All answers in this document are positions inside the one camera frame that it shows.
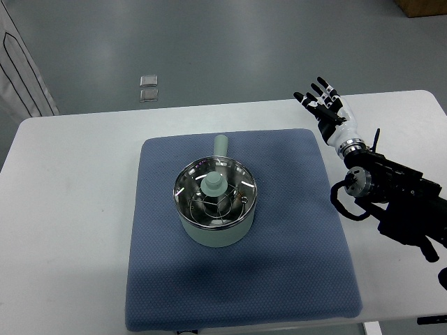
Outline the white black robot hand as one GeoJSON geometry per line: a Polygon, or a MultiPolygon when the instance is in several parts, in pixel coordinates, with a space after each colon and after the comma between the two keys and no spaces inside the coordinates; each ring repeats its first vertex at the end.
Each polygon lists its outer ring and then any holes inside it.
{"type": "Polygon", "coordinates": [[[315,94],[294,92],[293,97],[315,117],[323,141],[333,147],[341,159],[353,151],[366,150],[350,105],[322,77],[316,80],[317,84],[311,83],[315,94]]]}

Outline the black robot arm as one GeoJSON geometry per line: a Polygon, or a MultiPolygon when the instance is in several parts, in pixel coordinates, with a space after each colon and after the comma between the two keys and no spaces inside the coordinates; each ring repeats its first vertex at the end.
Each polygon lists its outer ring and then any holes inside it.
{"type": "Polygon", "coordinates": [[[416,246],[428,262],[437,262],[432,242],[446,245],[441,186],[423,178],[422,172],[388,160],[361,139],[349,139],[336,148],[348,172],[331,188],[335,209],[352,221],[376,218],[382,235],[416,246]]]}

